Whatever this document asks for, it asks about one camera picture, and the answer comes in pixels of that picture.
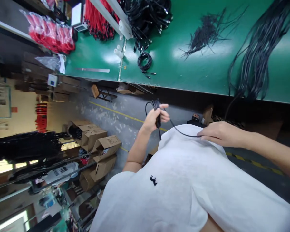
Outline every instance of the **factory floor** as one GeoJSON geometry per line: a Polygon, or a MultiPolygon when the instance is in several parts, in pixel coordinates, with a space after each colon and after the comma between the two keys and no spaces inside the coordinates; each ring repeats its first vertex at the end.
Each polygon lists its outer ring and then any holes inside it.
{"type": "MultiPolygon", "coordinates": [[[[90,87],[92,82],[82,81],[83,87],[79,94],[70,95],[69,102],[50,104],[52,119],[49,120],[49,130],[61,131],[62,124],[74,118],[85,118],[92,123],[108,131],[108,135],[117,135],[121,140],[121,148],[117,151],[117,160],[115,167],[107,176],[107,179],[121,172],[125,164],[128,151],[131,149],[138,130],[145,120],[145,104],[153,99],[159,98],[161,102],[168,103],[167,109],[175,125],[186,124],[194,113],[202,118],[203,109],[208,106],[217,96],[178,91],[171,89],[159,88],[155,95],[130,95],[114,92],[117,98],[113,102],[106,102],[101,99],[95,99],[92,96],[90,87]]],[[[172,128],[170,122],[163,124],[162,128],[169,130],[172,128]]],[[[279,138],[279,142],[290,146],[290,138],[279,138]]],[[[159,143],[158,130],[154,131],[150,137],[147,153],[150,152],[159,143]]],[[[259,154],[247,151],[245,149],[225,148],[228,152],[228,158],[231,162],[247,172],[276,194],[290,203],[290,178],[276,173],[279,170],[269,160],[259,154]]]]}

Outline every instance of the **bundle of red cables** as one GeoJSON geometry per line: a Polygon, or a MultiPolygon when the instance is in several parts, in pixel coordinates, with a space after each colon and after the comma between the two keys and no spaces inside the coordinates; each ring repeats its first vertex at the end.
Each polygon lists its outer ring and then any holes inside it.
{"type": "MultiPolygon", "coordinates": [[[[119,23],[119,18],[107,3],[106,0],[100,0],[107,11],[113,16],[113,18],[119,23]]],[[[100,14],[97,8],[90,2],[86,0],[85,9],[85,22],[88,25],[88,30],[95,39],[99,40],[109,40],[114,39],[115,31],[109,24],[109,22],[100,14]]]]}
{"type": "Polygon", "coordinates": [[[69,54],[70,51],[75,50],[71,27],[60,25],[49,17],[43,17],[33,12],[20,11],[30,23],[29,35],[38,44],[44,45],[55,53],[64,52],[69,54]]]}

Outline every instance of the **green workbench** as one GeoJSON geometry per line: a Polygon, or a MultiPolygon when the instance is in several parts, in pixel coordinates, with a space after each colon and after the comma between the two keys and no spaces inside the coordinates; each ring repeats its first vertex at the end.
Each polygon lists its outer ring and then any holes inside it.
{"type": "MultiPolygon", "coordinates": [[[[147,52],[153,62],[149,72],[151,79],[145,77],[137,66],[138,51],[133,52],[134,40],[119,40],[117,35],[112,41],[96,41],[88,34],[79,33],[76,50],[67,57],[66,75],[94,78],[109,81],[121,81],[142,85],[151,85],[181,90],[228,95],[228,69],[240,49],[250,28],[268,8],[272,0],[250,0],[237,3],[234,0],[172,0],[173,21],[161,35],[152,37],[147,52]],[[204,48],[192,54],[187,60],[182,57],[187,50],[190,33],[201,26],[200,18],[207,13],[217,14],[227,7],[227,15],[234,12],[239,15],[249,6],[240,24],[228,38],[219,41],[212,48],[204,48]],[[125,45],[122,60],[113,53],[117,44],[125,45]],[[80,71],[75,68],[110,69],[109,73],[80,71]]],[[[236,63],[233,81],[240,70],[240,61],[236,63]]],[[[282,38],[269,59],[269,90],[265,100],[290,103],[290,30],[282,38]]]]}

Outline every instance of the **concrete floor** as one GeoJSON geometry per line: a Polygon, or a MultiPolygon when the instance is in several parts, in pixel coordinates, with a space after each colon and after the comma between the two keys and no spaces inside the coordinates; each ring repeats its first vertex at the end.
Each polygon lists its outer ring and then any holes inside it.
{"type": "MultiPolygon", "coordinates": [[[[145,104],[152,99],[160,98],[162,103],[169,103],[170,107],[167,109],[175,125],[186,124],[191,119],[192,114],[198,113],[202,117],[202,110],[211,102],[214,95],[204,95],[185,91],[168,90],[159,88],[155,95],[130,95],[113,94],[118,97],[113,99],[113,102],[106,102],[101,99],[95,99],[92,96],[90,86],[92,83],[82,80],[82,85],[87,87],[87,91],[81,91],[79,94],[70,95],[70,102],[56,104],[54,109],[56,114],[64,114],[65,121],[69,117],[78,117],[89,119],[94,124],[108,131],[108,135],[117,135],[121,140],[121,149],[117,152],[117,160],[114,170],[107,176],[107,179],[113,175],[121,172],[127,158],[127,151],[129,151],[135,141],[138,130],[142,123],[137,120],[146,118],[145,104]]],[[[171,123],[162,125],[162,128],[169,130],[172,128],[171,123]]],[[[147,153],[150,152],[159,143],[158,131],[154,131],[150,137],[147,153]]],[[[225,148],[226,152],[231,152],[240,155],[245,159],[250,159],[261,163],[264,166],[276,168],[272,162],[263,158],[259,154],[250,152],[244,149],[225,148]]],[[[259,168],[249,162],[245,162],[234,157],[228,156],[229,160],[247,172],[264,185],[276,192],[280,197],[290,203],[290,178],[278,175],[266,169],[259,168]]]]}

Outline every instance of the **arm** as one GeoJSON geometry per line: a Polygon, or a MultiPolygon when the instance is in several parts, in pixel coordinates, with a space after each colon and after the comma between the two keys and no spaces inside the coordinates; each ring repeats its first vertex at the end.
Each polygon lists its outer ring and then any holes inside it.
{"type": "Polygon", "coordinates": [[[226,122],[214,122],[198,135],[224,147],[241,147],[271,160],[290,176],[290,148],[258,133],[241,130],[226,122]]]}
{"type": "MultiPolygon", "coordinates": [[[[167,108],[168,104],[160,105],[160,108],[167,108]]],[[[136,140],[129,151],[126,164],[123,168],[124,171],[138,172],[142,168],[143,160],[146,156],[146,148],[151,133],[157,129],[156,118],[161,114],[161,122],[168,122],[170,120],[169,114],[162,111],[160,108],[152,109],[138,132],[136,140]]]]}
{"type": "Polygon", "coordinates": [[[261,134],[250,133],[245,148],[271,160],[290,177],[290,147],[261,134]]]}

